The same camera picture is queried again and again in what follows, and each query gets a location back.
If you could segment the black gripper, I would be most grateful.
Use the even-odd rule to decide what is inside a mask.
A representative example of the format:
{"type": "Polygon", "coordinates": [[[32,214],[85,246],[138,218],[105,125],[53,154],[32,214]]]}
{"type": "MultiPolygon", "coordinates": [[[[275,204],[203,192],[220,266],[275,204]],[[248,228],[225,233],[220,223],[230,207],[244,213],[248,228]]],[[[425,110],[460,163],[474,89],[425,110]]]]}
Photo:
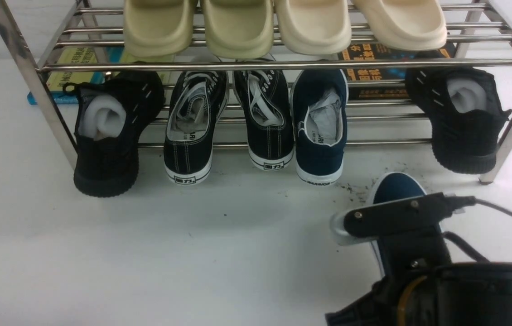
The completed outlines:
{"type": "Polygon", "coordinates": [[[326,313],[327,326],[435,326],[438,300],[432,271],[451,263],[438,226],[380,237],[371,243],[381,281],[351,305],[326,313]]]}

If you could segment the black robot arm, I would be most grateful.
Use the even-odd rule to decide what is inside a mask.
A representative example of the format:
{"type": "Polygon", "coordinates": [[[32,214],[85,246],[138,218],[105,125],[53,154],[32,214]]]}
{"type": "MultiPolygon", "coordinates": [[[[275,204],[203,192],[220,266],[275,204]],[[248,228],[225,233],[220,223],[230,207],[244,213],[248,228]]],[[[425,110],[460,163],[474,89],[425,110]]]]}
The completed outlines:
{"type": "Polygon", "coordinates": [[[329,326],[512,326],[512,263],[454,264],[434,227],[377,240],[384,277],[329,326]]]}

